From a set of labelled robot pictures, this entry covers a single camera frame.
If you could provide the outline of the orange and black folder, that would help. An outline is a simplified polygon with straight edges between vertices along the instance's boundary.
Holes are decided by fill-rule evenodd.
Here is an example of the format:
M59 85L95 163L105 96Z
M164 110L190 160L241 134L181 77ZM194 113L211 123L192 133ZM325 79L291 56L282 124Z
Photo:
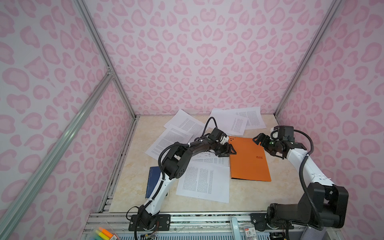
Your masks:
M230 156L232 179L270 182L271 175L263 147L251 138L230 137L229 143L237 152Z

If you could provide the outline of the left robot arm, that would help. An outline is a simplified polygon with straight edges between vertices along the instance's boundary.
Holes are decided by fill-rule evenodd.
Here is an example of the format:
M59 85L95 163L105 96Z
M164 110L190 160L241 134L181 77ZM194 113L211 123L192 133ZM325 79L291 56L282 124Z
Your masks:
M161 175L155 189L148 200L138 207L138 213L129 219L134 233L140 226L145 231L158 230L159 212L172 184L185 174L192 157L205 152L212 152L220 158L237 154L229 143L229 136L218 128L214 117L207 120L202 135L195 141L187 144L175 142L160 153L158 166Z

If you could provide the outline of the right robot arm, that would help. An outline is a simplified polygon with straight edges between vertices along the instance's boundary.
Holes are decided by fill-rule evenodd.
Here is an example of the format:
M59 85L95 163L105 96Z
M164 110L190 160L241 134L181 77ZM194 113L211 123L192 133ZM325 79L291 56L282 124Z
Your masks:
M315 150L311 137L292 126L276 126L270 135L263 133L253 142L273 157L288 160L298 171L303 196L296 204L272 203L263 218L252 215L255 228L285 228L293 225L316 230L340 229L345 224L349 193L337 186L312 160Z

